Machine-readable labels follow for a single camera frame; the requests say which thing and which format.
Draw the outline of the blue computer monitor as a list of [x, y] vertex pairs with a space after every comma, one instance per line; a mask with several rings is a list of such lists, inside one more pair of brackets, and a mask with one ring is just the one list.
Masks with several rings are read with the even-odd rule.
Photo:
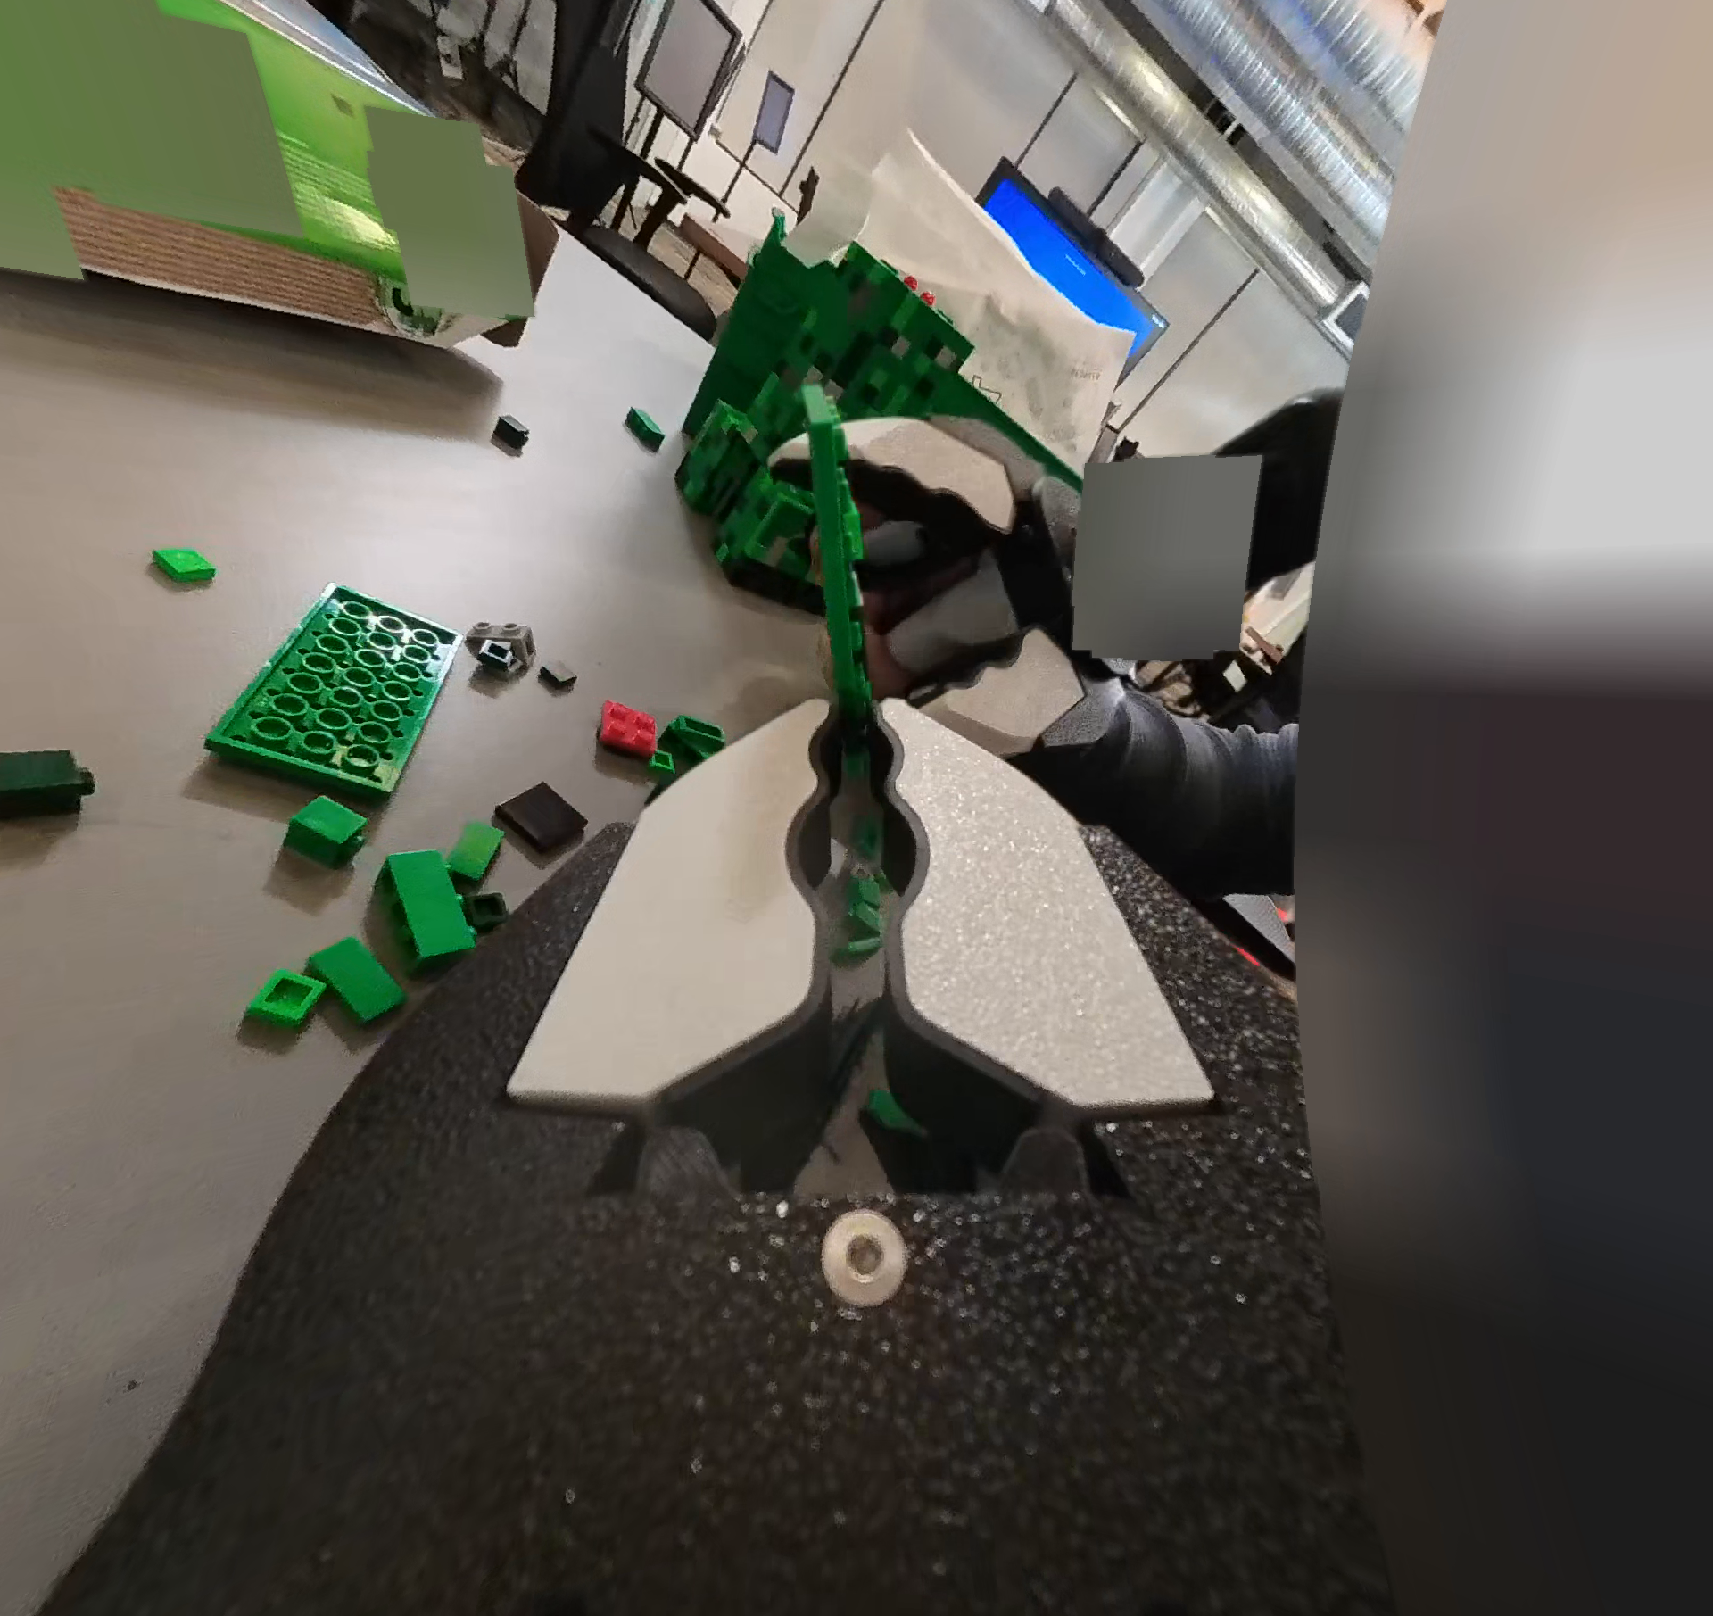
[[1081, 315], [1107, 329], [1122, 329], [1130, 343], [1120, 378], [1167, 337], [1167, 318], [1145, 298], [1143, 289], [1126, 290], [1091, 261], [1053, 222], [1046, 194], [1038, 192], [1020, 168], [1001, 158], [975, 203], [1003, 231], [1027, 268]]

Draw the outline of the green slope brick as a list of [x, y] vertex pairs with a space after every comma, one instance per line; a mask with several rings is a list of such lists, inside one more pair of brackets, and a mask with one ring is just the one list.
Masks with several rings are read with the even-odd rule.
[[327, 795], [310, 799], [288, 817], [284, 851], [322, 868], [340, 869], [353, 862], [368, 834], [368, 819]]

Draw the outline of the large green studded plate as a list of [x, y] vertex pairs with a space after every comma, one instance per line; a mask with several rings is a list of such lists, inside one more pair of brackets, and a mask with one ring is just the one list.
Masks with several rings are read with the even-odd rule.
[[206, 732], [212, 756], [353, 801], [389, 801], [459, 635], [331, 583]]

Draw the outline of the long green brick plate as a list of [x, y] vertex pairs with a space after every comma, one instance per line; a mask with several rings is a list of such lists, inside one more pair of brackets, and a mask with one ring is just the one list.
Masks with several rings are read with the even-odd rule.
[[[858, 562], [863, 555], [862, 523], [849, 491], [845, 428], [822, 385], [800, 391], [802, 423], [809, 462], [809, 497], [815, 519], [815, 547], [824, 611], [824, 661], [832, 689], [834, 722], [845, 774], [867, 782], [873, 728], [873, 693], [865, 663], [863, 599]], [[876, 814], [860, 817], [867, 834], [858, 869], [845, 881], [843, 940], [834, 946], [834, 962], [865, 962], [882, 948], [882, 884], [876, 875]]]

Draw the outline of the display on stand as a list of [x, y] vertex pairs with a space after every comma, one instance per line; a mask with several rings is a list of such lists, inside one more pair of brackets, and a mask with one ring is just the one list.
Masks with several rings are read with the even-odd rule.
[[662, 0], [633, 76], [638, 114], [649, 117], [638, 154], [647, 158], [664, 123], [694, 143], [709, 127], [741, 58], [739, 26], [716, 0]]

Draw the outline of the person's right forearm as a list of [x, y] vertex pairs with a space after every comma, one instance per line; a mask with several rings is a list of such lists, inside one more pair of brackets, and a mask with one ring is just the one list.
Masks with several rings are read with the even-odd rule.
[[1135, 685], [1087, 685], [1012, 765], [1184, 895], [1295, 895], [1297, 726], [1215, 728]]

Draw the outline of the white instruction sheet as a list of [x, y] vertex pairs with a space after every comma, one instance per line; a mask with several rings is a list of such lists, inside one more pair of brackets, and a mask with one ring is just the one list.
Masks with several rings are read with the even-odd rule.
[[971, 343], [960, 369], [971, 383], [1066, 467], [1089, 464], [1132, 331], [1063, 298], [910, 130], [871, 173], [854, 238], [934, 296]]

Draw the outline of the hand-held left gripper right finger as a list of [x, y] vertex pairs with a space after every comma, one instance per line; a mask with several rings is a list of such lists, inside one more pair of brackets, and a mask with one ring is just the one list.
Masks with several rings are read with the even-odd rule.
[[912, 855], [884, 951], [904, 1031], [1074, 1119], [1210, 1108], [1208, 1072], [1078, 821], [901, 700], [876, 709], [875, 732]]

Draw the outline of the silver ventilation duct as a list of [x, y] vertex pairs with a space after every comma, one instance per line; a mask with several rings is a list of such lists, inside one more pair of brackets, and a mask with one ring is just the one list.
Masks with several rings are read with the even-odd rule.
[[1405, 0], [1124, 0], [1370, 275], [1429, 45]]

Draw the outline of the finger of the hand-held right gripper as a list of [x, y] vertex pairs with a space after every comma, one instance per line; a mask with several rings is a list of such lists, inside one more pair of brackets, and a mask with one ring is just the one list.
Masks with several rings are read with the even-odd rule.
[[1046, 464], [997, 428], [949, 415], [845, 421], [845, 480], [865, 531], [1009, 536]]
[[1016, 616], [997, 570], [942, 573], [888, 603], [875, 689], [988, 752], [1025, 752], [1081, 704], [1059, 644]]

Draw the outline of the green flat brick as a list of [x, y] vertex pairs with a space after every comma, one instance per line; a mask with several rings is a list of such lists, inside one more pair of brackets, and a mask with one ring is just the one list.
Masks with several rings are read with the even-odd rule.
[[411, 977], [431, 976], [476, 948], [450, 868], [437, 851], [387, 856], [377, 869], [376, 897]]

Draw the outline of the black webcam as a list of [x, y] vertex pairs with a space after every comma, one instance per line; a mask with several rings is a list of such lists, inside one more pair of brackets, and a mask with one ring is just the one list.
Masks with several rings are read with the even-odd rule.
[[1046, 207], [1059, 229], [1091, 261], [1109, 274], [1126, 290], [1139, 290], [1145, 283], [1143, 270], [1130, 261], [1113, 238], [1085, 214], [1063, 188], [1046, 194]]

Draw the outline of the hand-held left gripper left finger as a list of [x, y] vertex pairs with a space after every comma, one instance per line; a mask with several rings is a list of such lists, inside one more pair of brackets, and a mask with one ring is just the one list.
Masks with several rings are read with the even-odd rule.
[[817, 890], [824, 698], [739, 737], [638, 815], [510, 1074], [510, 1100], [640, 1117], [802, 1035], [828, 1007]]

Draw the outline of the black office chair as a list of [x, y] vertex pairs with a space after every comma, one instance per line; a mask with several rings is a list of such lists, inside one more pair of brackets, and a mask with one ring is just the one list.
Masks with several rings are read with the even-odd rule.
[[[517, 190], [558, 212], [567, 236], [700, 339], [716, 339], [716, 313], [687, 277], [670, 272], [649, 246], [666, 216], [687, 199], [724, 212], [714, 192], [670, 164], [653, 164], [621, 141], [629, 39], [618, 22], [627, 0], [554, 0], [554, 32], [543, 123], [515, 175]], [[634, 236], [599, 222], [614, 195], [638, 182], [655, 201]]]

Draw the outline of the green cardboard box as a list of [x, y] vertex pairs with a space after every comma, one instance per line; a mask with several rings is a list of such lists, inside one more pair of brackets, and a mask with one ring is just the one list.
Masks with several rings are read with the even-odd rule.
[[312, 0], [3, 0], [3, 272], [513, 346], [558, 246]]

